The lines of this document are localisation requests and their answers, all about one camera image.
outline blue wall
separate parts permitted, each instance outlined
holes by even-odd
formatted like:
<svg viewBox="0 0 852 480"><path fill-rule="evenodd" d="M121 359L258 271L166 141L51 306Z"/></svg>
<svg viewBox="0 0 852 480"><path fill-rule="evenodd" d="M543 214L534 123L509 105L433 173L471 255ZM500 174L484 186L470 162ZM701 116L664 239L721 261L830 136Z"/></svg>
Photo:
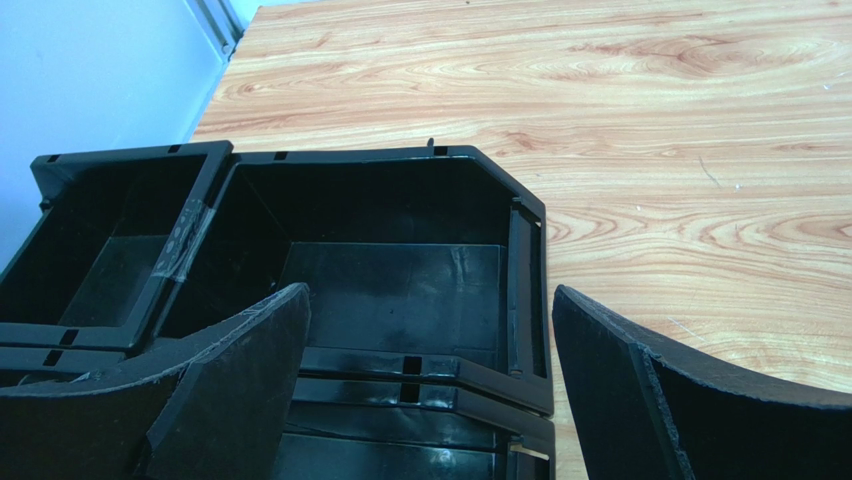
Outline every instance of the blue wall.
<svg viewBox="0 0 852 480"><path fill-rule="evenodd" d="M0 269L40 215L35 156L185 142L224 69L182 0L2 0L0 65Z"/></svg>

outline wood grain surface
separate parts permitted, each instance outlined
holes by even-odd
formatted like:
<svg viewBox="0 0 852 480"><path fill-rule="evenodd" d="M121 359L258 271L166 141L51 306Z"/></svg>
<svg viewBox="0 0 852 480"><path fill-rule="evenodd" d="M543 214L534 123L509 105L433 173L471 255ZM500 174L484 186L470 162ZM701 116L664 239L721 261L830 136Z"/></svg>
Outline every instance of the wood grain surface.
<svg viewBox="0 0 852 480"><path fill-rule="evenodd" d="M470 144L571 285L852 392L852 1L328 0L261 9L194 141ZM585 476L554 350L559 478Z"/></svg>

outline plastic compartment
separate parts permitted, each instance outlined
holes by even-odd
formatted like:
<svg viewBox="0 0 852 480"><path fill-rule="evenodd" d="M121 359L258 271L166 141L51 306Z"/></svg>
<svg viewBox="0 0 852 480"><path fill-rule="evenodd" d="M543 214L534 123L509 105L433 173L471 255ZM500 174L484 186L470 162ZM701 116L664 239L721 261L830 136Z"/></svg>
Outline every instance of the plastic compartment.
<svg viewBox="0 0 852 480"><path fill-rule="evenodd" d="M189 258L231 148L37 158L43 215L0 276L0 343L137 347Z"/></svg>
<svg viewBox="0 0 852 480"><path fill-rule="evenodd" d="M554 442L549 421L456 387L300 378L273 478L542 480Z"/></svg>
<svg viewBox="0 0 852 480"><path fill-rule="evenodd" d="M235 155L159 335L292 282L302 374L476 388L553 412L544 206L472 147Z"/></svg>

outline curved black panel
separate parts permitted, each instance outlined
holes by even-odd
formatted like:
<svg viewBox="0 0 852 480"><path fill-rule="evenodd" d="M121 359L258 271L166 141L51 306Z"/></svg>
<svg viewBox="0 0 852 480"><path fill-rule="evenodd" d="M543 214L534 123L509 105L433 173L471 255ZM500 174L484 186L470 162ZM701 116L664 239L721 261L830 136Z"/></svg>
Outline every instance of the curved black panel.
<svg viewBox="0 0 852 480"><path fill-rule="evenodd" d="M560 286L553 327L591 478L844 478L852 395L737 367Z"/></svg>
<svg viewBox="0 0 852 480"><path fill-rule="evenodd" d="M268 475L307 338L307 292L291 285L71 383L0 389L0 478Z"/></svg>

